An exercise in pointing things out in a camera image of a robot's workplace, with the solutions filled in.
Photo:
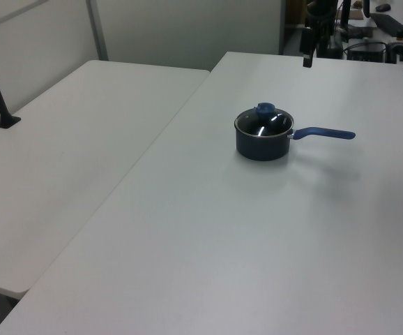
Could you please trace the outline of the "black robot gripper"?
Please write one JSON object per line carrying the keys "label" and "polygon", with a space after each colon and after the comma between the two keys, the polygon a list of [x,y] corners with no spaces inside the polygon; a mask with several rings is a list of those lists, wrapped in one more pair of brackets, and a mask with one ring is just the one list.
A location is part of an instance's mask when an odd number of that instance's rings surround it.
{"label": "black robot gripper", "polygon": [[302,29],[300,52],[303,55],[303,67],[312,67],[312,58],[315,49],[314,30],[319,31],[317,42],[317,56],[326,58],[333,35],[335,16],[337,13],[336,0],[306,1],[305,26]]}

